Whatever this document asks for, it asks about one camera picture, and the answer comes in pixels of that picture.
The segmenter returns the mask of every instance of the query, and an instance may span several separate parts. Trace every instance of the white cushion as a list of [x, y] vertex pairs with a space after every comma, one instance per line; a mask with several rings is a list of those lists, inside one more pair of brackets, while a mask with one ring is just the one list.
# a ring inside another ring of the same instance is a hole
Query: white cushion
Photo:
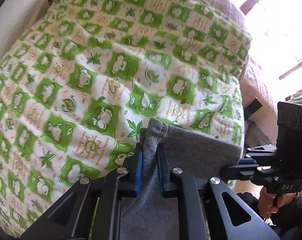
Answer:
[[5, 0], [0, 8], [0, 60], [21, 33], [42, 17], [47, 0]]

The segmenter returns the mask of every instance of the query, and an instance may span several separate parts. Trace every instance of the silver bolt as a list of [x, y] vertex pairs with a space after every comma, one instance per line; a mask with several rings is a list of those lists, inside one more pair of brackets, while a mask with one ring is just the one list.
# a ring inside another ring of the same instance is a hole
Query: silver bolt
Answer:
[[127, 172], [127, 169], [124, 167], [119, 167], [116, 171], [118, 174], [124, 174]]
[[80, 183], [82, 185], [88, 184], [89, 182], [90, 182], [90, 179], [87, 178], [87, 177], [83, 177], [83, 178], [80, 179]]
[[217, 177], [212, 177], [212, 178], [210, 179], [210, 182], [211, 182], [212, 184], [217, 185], [217, 184], [220, 183], [220, 179], [217, 178]]
[[174, 174], [181, 174], [183, 172], [181, 168], [173, 168], [172, 171]]

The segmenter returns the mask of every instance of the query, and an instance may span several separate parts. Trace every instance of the folded gray garment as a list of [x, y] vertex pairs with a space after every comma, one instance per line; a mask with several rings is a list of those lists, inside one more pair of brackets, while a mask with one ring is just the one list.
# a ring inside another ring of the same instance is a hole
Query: folded gray garment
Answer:
[[187, 131], [151, 118], [140, 131], [143, 145], [142, 184], [136, 199], [123, 199], [121, 240], [178, 240], [176, 199], [160, 196], [156, 148], [162, 143], [170, 168], [189, 170], [195, 177], [219, 176], [221, 168], [238, 163], [241, 147]]

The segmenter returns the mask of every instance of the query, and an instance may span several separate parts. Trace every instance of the person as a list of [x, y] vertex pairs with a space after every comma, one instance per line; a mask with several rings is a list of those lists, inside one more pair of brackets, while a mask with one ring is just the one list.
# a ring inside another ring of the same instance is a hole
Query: person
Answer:
[[238, 193], [238, 196], [261, 218], [271, 218], [272, 229], [281, 240], [302, 240], [302, 196], [295, 193], [280, 195], [277, 206], [274, 205], [275, 194], [268, 194], [263, 187], [259, 199], [251, 193]]

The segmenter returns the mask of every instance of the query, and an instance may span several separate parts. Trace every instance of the hand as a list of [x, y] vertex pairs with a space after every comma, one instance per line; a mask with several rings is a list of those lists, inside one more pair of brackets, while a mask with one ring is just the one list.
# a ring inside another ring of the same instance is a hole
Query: hand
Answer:
[[260, 197], [258, 201], [258, 209], [261, 217], [270, 218], [272, 214], [278, 212], [278, 207], [282, 207], [290, 203], [295, 197], [295, 193], [282, 194], [278, 197], [277, 205], [273, 205], [273, 201], [276, 194], [268, 194], [267, 189], [263, 187], [260, 191]]

